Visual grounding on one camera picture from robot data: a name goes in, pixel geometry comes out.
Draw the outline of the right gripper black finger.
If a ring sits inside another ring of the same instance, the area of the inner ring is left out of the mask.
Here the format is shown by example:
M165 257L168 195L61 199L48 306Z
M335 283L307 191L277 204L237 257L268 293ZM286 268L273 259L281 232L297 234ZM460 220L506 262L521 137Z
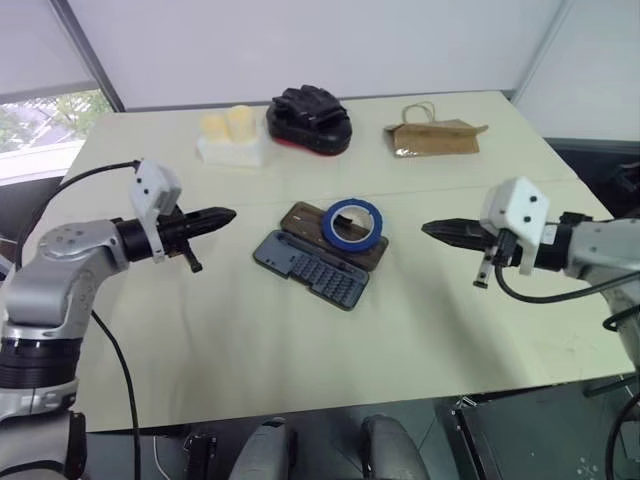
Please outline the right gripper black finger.
M489 247L489 238L482 233L429 231L427 235L449 246L460 249L484 251Z
M421 230L426 234L481 234L483 229L477 220L451 218L424 223Z

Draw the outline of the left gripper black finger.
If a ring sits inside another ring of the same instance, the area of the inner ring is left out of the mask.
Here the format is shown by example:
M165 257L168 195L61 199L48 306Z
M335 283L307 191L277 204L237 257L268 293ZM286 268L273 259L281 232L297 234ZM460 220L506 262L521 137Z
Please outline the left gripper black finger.
M231 221L233 221L233 217L206 217L201 218L197 222L194 223L194 235L202 236L217 230L224 228Z
M191 213L191 220L197 224L228 224L235 219L235 210L226 207L208 207Z

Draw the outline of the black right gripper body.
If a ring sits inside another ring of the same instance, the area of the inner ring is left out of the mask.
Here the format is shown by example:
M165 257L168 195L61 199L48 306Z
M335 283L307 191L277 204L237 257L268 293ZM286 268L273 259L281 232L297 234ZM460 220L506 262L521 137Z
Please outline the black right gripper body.
M511 259L518 248L518 237L507 229L501 229L496 236L484 232L482 239L483 257L473 285L477 288L487 289L491 274L497 268L507 267L511 264Z

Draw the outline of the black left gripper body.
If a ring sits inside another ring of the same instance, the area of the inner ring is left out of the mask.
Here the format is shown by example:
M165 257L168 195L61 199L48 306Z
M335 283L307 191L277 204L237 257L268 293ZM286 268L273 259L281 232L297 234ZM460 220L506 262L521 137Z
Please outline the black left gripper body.
M189 243L199 217L200 215L196 212L185 213L181 209L175 209L171 215L160 216L157 222L165 256L168 258L182 256L192 273L203 270L201 262Z

